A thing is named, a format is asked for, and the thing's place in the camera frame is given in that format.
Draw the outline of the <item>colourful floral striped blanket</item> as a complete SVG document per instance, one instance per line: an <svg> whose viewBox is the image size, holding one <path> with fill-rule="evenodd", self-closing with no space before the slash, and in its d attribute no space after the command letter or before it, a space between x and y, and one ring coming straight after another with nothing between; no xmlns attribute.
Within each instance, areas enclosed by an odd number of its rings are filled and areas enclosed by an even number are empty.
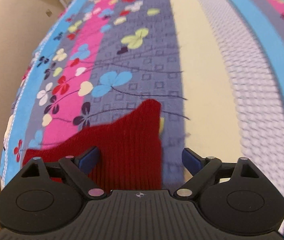
<svg viewBox="0 0 284 240"><path fill-rule="evenodd" d="M56 146L148 98L162 106L164 188L184 181L189 147L251 159L284 196L284 0L73 0L22 78L1 186L29 148Z"/></svg>

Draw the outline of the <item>red knit sweater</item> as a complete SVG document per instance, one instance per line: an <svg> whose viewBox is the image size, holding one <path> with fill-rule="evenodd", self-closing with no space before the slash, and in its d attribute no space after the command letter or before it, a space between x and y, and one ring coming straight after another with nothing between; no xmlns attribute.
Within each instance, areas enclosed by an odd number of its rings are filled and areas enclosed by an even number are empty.
<svg viewBox="0 0 284 240"><path fill-rule="evenodd" d="M78 157L96 146L99 161L89 178L104 191L160 190L162 188L162 146L159 137L161 104L153 99L111 124L82 129L61 144L45 150L28 149L25 165L33 157L55 162Z"/></svg>

